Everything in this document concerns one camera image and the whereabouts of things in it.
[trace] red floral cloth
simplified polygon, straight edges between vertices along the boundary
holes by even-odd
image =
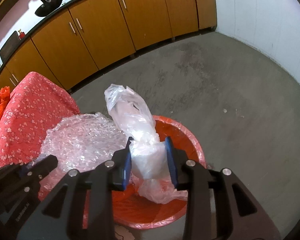
[[[79,113],[64,89],[30,72],[11,93],[0,121],[0,167],[37,158],[46,131]]]

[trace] wooden cabinet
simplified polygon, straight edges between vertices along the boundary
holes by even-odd
[[[136,49],[172,38],[165,0],[119,0]]]
[[[174,37],[198,30],[195,0],[166,0],[166,3]]]
[[[10,92],[16,87],[17,83],[13,79],[12,75],[10,74],[9,70],[5,67],[3,67],[1,73],[0,73],[0,89],[8,86],[10,87]]]
[[[217,25],[216,0],[197,0],[199,29]]]
[[[69,10],[98,69],[135,53],[118,0],[83,0]]]
[[[32,40],[25,41],[15,52],[5,66],[12,74],[16,82],[20,82],[29,72],[35,71],[45,76],[58,86],[61,86],[46,63],[41,58]]]
[[[98,70],[68,10],[49,20],[31,38],[66,90]]]

